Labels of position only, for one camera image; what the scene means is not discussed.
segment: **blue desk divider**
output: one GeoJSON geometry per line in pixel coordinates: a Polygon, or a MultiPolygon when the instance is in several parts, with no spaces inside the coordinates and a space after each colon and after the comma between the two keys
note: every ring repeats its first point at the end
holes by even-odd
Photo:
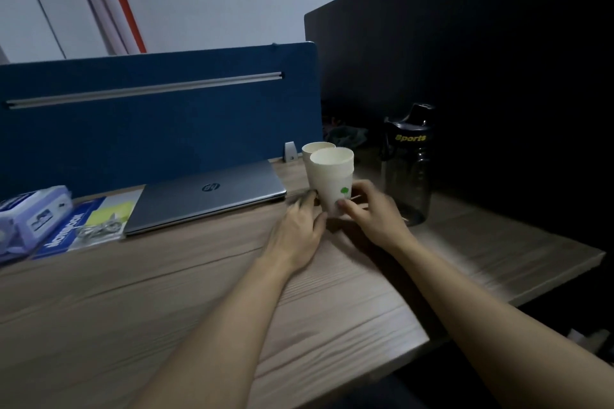
{"type": "Polygon", "coordinates": [[[79,197],[172,180],[280,157],[285,142],[300,151],[322,139],[311,42],[4,65],[0,102],[0,200],[56,184],[79,197]],[[275,72],[281,79],[193,83],[275,72]],[[177,83],[188,87],[148,88],[177,83]],[[126,88],[149,92],[102,97],[126,88]],[[87,93],[99,100],[9,108],[87,93]]]}

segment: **silver laptop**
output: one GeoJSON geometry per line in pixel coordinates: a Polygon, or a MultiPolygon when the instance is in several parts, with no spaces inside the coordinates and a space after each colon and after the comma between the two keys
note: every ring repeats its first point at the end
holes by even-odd
{"type": "Polygon", "coordinates": [[[135,235],[285,195],[284,185],[267,160],[148,184],[124,234],[135,235]]]}

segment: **red strip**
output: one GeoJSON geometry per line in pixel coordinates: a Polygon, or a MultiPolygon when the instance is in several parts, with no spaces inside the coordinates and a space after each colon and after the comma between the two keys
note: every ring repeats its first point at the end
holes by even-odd
{"type": "Polygon", "coordinates": [[[122,6],[124,15],[126,15],[126,21],[128,21],[128,26],[130,26],[130,31],[132,31],[132,35],[134,36],[136,45],[138,46],[141,53],[145,54],[147,52],[147,49],[145,49],[145,43],[143,42],[143,38],[141,37],[139,28],[136,25],[134,15],[132,15],[132,10],[130,10],[130,4],[128,3],[128,0],[119,0],[119,4],[122,6]]]}

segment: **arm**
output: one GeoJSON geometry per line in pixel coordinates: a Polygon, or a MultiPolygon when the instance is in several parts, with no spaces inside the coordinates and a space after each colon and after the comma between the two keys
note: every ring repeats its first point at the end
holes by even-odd
{"type": "Polygon", "coordinates": [[[610,366],[429,252],[410,234],[392,199],[370,181],[354,188],[366,195],[369,209],[343,200],[344,211],[403,266],[501,405],[614,407],[610,366]]]}
{"type": "Polygon", "coordinates": [[[326,213],[313,220],[316,195],[288,208],[263,254],[221,304],[153,376],[132,409],[244,408],[282,289],[313,257],[326,213]]]}

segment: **person's left arm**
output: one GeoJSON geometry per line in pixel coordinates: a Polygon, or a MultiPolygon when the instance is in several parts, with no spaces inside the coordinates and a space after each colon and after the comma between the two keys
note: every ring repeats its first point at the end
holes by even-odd
{"type": "Polygon", "coordinates": [[[313,257],[326,228],[315,192],[290,206],[263,254],[224,301],[160,367],[131,409],[244,408],[273,311],[290,276],[313,257]]]}

